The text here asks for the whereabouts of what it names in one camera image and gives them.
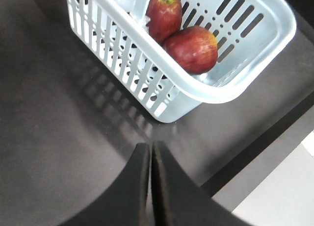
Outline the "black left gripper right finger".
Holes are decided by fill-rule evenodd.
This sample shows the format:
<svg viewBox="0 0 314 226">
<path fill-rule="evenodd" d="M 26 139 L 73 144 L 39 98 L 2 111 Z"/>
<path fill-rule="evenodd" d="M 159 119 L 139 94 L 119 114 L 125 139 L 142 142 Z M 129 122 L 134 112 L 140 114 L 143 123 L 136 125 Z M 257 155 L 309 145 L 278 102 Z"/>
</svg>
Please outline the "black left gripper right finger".
<svg viewBox="0 0 314 226">
<path fill-rule="evenodd" d="M 245 226 L 185 173 L 163 141 L 152 146 L 151 190 L 157 226 Z"/>
</svg>

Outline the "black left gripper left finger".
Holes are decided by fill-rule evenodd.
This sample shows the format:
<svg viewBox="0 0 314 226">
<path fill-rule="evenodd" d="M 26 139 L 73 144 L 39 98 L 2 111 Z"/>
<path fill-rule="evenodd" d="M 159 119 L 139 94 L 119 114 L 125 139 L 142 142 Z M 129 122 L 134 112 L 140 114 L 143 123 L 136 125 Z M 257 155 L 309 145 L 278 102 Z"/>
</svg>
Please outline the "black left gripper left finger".
<svg viewBox="0 0 314 226">
<path fill-rule="evenodd" d="M 150 149 L 138 143 L 112 184 L 62 226 L 144 226 L 150 170 Z"/>
</svg>

